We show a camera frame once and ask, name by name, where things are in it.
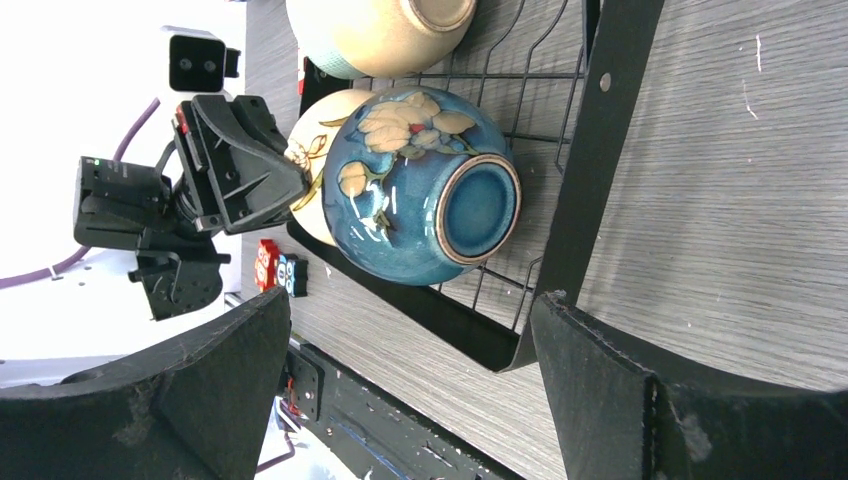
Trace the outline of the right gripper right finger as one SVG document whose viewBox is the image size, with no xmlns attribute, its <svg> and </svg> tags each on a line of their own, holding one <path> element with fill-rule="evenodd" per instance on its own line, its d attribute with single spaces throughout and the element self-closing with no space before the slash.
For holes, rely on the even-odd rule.
<svg viewBox="0 0 848 480">
<path fill-rule="evenodd" d="M 571 479 L 843 479 L 847 394 L 712 368 L 613 328 L 562 293 L 530 325 Z"/>
</svg>

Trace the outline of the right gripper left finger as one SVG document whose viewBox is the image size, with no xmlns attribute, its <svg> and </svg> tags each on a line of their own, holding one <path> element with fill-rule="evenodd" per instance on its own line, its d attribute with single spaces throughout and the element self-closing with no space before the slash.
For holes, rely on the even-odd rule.
<svg viewBox="0 0 848 480">
<path fill-rule="evenodd" d="M 274 288 L 60 383 L 1 392 L 5 479 L 250 479 L 291 331 Z"/>
</svg>

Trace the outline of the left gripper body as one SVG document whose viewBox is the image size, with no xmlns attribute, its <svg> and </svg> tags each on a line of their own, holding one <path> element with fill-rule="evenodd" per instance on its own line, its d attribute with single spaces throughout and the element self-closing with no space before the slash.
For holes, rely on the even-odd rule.
<svg viewBox="0 0 848 480">
<path fill-rule="evenodd" d="M 223 291 L 219 268 L 231 260 L 213 242 L 229 234 L 201 170 L 191 100 L 176 107 L 173 138 L 155 165 L 83 156 L 76 173 L 74 239 L 134 253 L 128 279 L 142 286 L 156 321 L 211 304 Z"/>
</svg>

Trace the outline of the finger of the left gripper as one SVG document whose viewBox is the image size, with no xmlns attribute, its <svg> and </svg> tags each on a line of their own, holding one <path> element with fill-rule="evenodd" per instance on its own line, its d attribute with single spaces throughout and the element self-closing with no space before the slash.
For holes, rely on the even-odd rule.
<svg viewBox="0 0 848 480">
<path fill-rule="evenodd" d="M 229 235 L 283 225 L 308 191 L 308 174 L 285 157 L 286 138 L 260 96 L 197 95 L 191 114 L 223 229 Z"/>
</svg>

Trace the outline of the beige bowl with bird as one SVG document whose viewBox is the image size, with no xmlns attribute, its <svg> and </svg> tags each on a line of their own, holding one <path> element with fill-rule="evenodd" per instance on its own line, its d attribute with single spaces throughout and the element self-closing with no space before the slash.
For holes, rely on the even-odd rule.
<svg viewBox="0 0 848 480">
<path fill-rule="evenodd" d="M 295 221 L 313 238 L 334 246 L 324 217 L 323 168 L 333 140 L 345 121 L 375 95 L 364 89 L 331 93 L 309 107 L 288 138 L 285 157 L 300 167 L 309 181 L 307 192 L 290 205 Z"/>
</svg>

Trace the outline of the dark blue glazed bowl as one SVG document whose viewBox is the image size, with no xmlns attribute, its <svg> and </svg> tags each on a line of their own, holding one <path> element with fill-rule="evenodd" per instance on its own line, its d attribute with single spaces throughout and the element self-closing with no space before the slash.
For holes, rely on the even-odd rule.
<svg viewBox="0 0 848 480">
<path fill-rule="evenodd" d="M 323 167 L 322 208 L 340 253 L 383 280 L 443 283 L 479 266 L 522 209 L 500 127 L 445 90 L 382 90 L 340 127 Z"/>
</svg>

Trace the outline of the beige plain bowl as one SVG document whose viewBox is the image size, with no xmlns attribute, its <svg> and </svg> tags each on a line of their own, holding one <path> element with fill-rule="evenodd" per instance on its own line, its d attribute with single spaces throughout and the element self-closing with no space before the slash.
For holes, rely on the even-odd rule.
<svg viewBox="0 0 848 480">
<path fill-rule="evenodd" d="M 327 75 L 355 80 L 423 72 L 461 42 L 474 0 L 291 0 L 301 53 Z"/>
</svg>

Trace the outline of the black wire dish rack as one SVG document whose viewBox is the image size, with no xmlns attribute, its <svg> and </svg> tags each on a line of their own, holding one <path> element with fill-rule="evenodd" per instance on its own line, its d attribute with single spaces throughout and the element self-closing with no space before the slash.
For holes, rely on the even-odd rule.
<svg viewBox="0 0 848 480">
<path fill-rule="evenodd" d="M 660 1 L 485 1 L 460 48 L 416 84 L 443 87 L 501 124 L 524 187 L 517 234 L 435 287 L 393 286 L 290 225 L 313 256 L 493 372 L 536 359 L 529 314 L 544 289 L 576 300 L 626 139 Z"/>
</svg>

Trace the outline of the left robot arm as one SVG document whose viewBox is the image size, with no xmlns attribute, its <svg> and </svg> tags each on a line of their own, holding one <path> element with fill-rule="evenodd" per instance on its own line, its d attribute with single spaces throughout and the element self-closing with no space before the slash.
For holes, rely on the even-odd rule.
<svg viewBox="0 0 848 480">
<path fill-rule="evenodd" d="M 1 385 L 52 385 L 216 318 L 218 296 L 195 312 L 156 321 L 141 285 L 128 279 L 134 253 L 93 249 L 75 257 L 74 133 L 38 140 L 5 134 L 1 150 Z"/>
</svg>

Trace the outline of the red owl toy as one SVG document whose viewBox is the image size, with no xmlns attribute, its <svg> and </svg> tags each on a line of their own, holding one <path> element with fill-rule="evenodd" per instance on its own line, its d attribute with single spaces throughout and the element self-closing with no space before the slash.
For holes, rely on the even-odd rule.
<svg viewBox="0 0 848 480">
<path fill-rule="evenodd" d="M 275 287 L 277 269 L 280 260 L 280 250 L 271 239 L 260 239 L 257 256 L 254 263 L 254 280 L 261 293 Z"/>
</svg>

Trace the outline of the blue owl toy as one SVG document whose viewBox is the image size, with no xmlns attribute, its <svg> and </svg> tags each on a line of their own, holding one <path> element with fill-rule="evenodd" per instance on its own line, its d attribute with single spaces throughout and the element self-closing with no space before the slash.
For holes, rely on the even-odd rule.
<svg viewBox="0 0 848 480">
<path fill-rule="evenodd" d="M 276 267 L 276 281 L 290 297 L 308 295 L 308 261 L 297 255 L 281 255 Z"/>
</svg>

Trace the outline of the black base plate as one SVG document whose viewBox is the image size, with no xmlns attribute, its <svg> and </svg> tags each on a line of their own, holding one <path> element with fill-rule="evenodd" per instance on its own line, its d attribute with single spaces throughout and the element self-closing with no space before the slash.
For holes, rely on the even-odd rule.
<svg viewBox="0 0 848 480">
<path fill-rule="evenodd" d="M 278 411 L 364 478 L 519 476 L 310 343 L 289 344 Z"/>
</svg>

